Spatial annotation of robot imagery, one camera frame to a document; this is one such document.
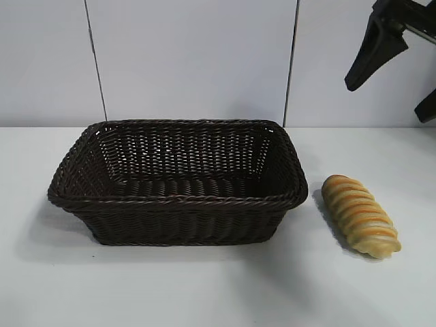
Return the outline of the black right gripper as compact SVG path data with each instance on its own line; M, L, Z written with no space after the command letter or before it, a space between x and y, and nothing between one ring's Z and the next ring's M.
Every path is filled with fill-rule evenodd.
M408 49L405 29L418 35L435 36L435 1L427 5L415 1L382 1L373 4L360 50L345 76L349 91L361 87L381 66ZM414 110L421 123L436 117L436 91Z

